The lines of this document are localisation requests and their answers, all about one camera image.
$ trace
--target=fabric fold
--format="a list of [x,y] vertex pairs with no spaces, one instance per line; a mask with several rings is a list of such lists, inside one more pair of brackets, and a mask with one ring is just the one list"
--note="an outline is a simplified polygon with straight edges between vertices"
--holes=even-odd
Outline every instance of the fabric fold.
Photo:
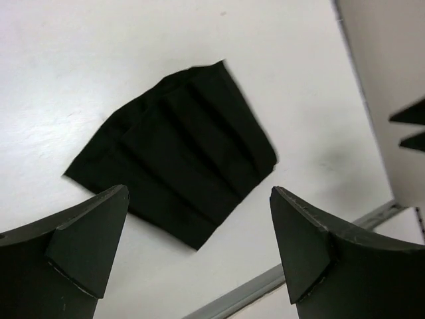
[[166,76],[116,110],[65,175],[127,185],[129,212],[199,249],[276,164],[222,62]]

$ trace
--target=white tabletop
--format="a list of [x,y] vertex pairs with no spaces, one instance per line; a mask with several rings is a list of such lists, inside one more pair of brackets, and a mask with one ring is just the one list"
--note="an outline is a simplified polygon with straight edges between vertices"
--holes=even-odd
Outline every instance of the white tabletop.
[[0,43],[0,231],[89,198],[72,159],[195,64],[227,60],[279,153],[197,253],[129,215],[95,318],[181,318],[276,266],[274,185],[347,220],[392,198],[328,0],[2,1]]

